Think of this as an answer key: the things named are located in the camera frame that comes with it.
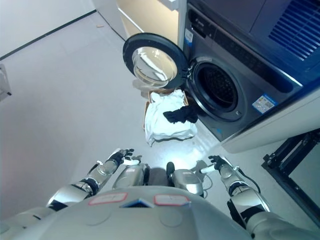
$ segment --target sticker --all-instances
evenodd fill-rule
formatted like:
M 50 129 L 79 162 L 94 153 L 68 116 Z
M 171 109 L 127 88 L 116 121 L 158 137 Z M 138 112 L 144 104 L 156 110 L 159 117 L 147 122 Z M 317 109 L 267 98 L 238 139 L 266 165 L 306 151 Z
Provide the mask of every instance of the sticker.
M 184 39 L 189 46 L 192 45 L 193 38 L 194 38 L 194 34 L 186 28 L 184 31 Z
M 272 109 L 276 105 L 277 105 L 277 102 L 274 101 L 267 94 L 262 95 L 261 97 L 259 97 L 257 101 L 252 103 L 252 106 L 262 114 Z
M 154 203 L 159 206 L 182 206 L 189 202 L 189 199 L 183 195 L 157 194 L 154 196 Z
M 89 201 L 88 205 L 98 205 L 98 204 L 111 204 L 111 203 L 120 203 L 124 201 L 128 196 L 127 192 L 117 192 L 117 193 L 107 193 L 99 195 Z

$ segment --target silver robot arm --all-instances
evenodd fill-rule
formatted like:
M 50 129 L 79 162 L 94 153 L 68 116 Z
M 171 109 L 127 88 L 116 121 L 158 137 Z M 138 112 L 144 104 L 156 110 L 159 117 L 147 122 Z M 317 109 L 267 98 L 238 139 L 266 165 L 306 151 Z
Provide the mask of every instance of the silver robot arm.
M 60 188 L 49 200 L 46 207 L 58 211 L 96 195 L 105 186 L 111 175 L 115 173 L 119 165 L 130 160 L 128 156 L 131 156 L 133 151 L 133 149 L 118 148 L 105 162 L 97 161 L 85 178 Z
M 314 232 L 288 223 L 271 212 L 269 204 L 258 191 L 250 187 L 239 173 L 246 176 L 239 167 L 232 167 L 220 156 L 210 156 L 212 166 L 202 173 L 218 170 L 221 181 L 230 195 L 227 202 L 231 217 L 245 228 L 255 240 L 319 240 Z
M 63 186 L 49 200 L 46 207 L 36 207 L 12 216 L 0 223 L 0 239 L 9 240 L 24 229 L 65 207 L 96 195 L 107 183 L 120 164 L 137 165 L 131 160 L 133 149 L 116 149 L 105 161 L 97 161 L 82 180 Z

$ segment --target cardboard box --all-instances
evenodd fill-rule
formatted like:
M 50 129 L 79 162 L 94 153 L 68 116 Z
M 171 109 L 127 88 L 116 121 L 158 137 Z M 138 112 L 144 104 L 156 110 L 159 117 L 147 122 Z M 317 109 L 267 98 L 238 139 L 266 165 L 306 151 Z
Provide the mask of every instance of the cardboard box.
M 145 105 L 144 105 L 144 117 L 143 117 L 143 130 L 145 130 L 145 118 L 146 118 L 146 113 L 147 113 L 147 109 L 150 105 L 150 103 L 152 103 L 152 99 L 151 99 L 151 93 L 152 92 L 155 92 L 157 94 L 160 94 L 161 96 L 165 96 L 165 95 L 169 95 L 171 94 L 175 89 L 157 89 L 157 90 L 153 90 L 153 91 L 149 91 L 148 92 L 148 99 L 149 101 L 146 101 L 145 102 Z M 182 91 L 184 93 L 184 105 L 185 106 L 188 106 L 189 105 L 189 102 L 188 102 L 188 99 L 187 99 L 187 96 L 186 96 L 186 93 L 184 91 Z

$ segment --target white cloth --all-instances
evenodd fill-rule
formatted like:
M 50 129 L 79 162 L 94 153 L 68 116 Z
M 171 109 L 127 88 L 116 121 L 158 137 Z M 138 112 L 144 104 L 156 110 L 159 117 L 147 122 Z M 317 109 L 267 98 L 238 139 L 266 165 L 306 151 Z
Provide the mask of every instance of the white cloth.
M 185 94 L 180 89 L 165 96 L 152 92 L 150 97 L 152 103 L 147 108 L 144 119 L 145 140 L 150 146 L 155 140 L 171 138 L 184 140 L 197 134 L 198 130 L 194 123 L 189 121 L 171 123 L 163 114 L 185 105 Z

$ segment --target front-loading washing machine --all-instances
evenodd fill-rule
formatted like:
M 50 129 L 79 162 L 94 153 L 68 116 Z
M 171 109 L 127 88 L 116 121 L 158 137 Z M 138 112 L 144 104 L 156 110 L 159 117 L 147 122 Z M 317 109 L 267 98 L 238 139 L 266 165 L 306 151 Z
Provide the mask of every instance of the front-loading washing machine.
M 138 33 L 124 43 L 123 59 L 150 86 L 182 87 L 199 119 L 220 141 L 302 88 L 191 4 L 183 51 L 162 36 Z

